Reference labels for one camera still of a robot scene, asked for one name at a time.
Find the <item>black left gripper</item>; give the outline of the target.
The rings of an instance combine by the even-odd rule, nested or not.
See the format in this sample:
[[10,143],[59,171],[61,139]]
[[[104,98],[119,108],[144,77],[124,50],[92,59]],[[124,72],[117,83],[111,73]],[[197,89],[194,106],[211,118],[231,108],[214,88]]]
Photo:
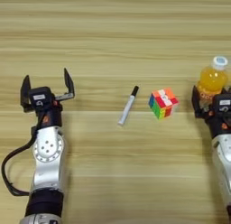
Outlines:
[[[50,95],[42,94],[42,98],[35,101],[35,112],[38,118],[42,118],[41,128],[49,126],[62,126],[61,112],[63,100],[69,100],[75,97],[74,83],[69,75],[67,69],[64,69],[65,85],[68,88],[68,92],[61,95],[55,96],[53,93]],[[23,79],[21,86],[21,106],[24,112],[32,111],[32,106],[29,102],[29,90],[31,89],[30,78],[28,75]]]

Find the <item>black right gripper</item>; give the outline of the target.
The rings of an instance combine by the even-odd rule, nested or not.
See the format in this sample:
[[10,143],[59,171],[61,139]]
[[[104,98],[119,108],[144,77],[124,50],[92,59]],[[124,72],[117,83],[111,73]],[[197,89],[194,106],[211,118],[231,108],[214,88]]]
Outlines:
[[[231,87],[223,88],[223,93],[231,94]],[[191,104],[195,118],[205,118],[210,134],[213,138],[218,135],[231,134],[231,111],[215,112],[211,110],[211,103],[202,101],[196,86],[192,89]]]

